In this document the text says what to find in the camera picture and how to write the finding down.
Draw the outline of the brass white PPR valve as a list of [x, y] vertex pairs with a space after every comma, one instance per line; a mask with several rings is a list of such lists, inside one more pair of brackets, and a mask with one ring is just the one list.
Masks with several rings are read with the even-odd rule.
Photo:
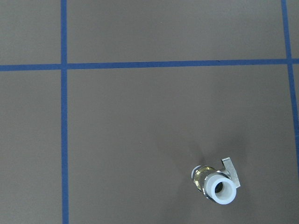
[[241, 186], [231, 158], [221, 160], [222, 168], [198, 165], [191, 172], [191, 179], [203, 196], [217, 204], [227, 205], [234, 201]]

